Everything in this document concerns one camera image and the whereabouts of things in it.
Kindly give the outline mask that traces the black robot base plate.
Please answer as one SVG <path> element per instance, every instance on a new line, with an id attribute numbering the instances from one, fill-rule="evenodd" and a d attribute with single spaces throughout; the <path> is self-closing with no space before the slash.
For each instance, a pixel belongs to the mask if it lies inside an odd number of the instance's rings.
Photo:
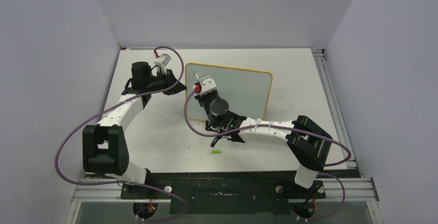
<path id="1" fill-rule="evenodd" d="M 170 201 L 170 213 L 310 214 L 314 200 L 328 200 L 334 179 L 319 175 L 309 189 L 294 182 L 295 171 L 152 173 L 147 188 L 124 184 L 123 200 Z"/>

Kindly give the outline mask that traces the yellow framed whiteboard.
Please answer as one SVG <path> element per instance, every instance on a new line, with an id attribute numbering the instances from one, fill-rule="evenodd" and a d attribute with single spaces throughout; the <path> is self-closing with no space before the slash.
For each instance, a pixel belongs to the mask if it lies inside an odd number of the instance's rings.
<path id="1" fill-rule="evenodd" d="M 212 76 L 230 111 L 253 119 L 265 117 L 273 81 L 271 72 L 189 62 L 185 66 L 186 95 L 197 82 L 194 73 L 199 78 Z"/>

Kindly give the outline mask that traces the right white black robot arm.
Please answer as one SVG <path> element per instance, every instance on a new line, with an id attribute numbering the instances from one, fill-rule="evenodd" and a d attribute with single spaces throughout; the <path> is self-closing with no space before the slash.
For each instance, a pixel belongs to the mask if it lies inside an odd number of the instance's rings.
<path id="1" fill-rule="evenodd" d="M 208 120 L 206 131 L 216 132 L 220 138 L 234 142 L 265 142 L 288 147 L 299 165 L 292 183 L 298 197 L 312 192 L 317 173 L 325 167 L 332 136 L 307 116 L 292 121 L 263 121 L 239 116 L 229 110 L 228 103 L 216 90 L 194 98 L 204 109 Z"/>

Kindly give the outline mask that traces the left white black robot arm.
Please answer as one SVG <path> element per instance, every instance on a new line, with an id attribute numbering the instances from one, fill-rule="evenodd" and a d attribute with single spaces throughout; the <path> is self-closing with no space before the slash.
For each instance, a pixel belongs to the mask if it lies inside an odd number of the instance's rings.
<path id="1" fill-rule="evenodd" d="M 149 92 L 161 90 L 165 95 L 174 95 L 185 91 L 186 86 L 164 65 L 159 65 L 157 73 L 152 74 L 149 63 L 135 62 L 131 73 L 119 99 L 121 105 L 97 124 L 84 127 L 83 167 L 86 172 L 134 182 L 134 192 L 146 199 L 154 191 L 154 184 L 147 180 L 150 171 L 130 161 L 124 132 L 146 107 L 151 98 Z"/>

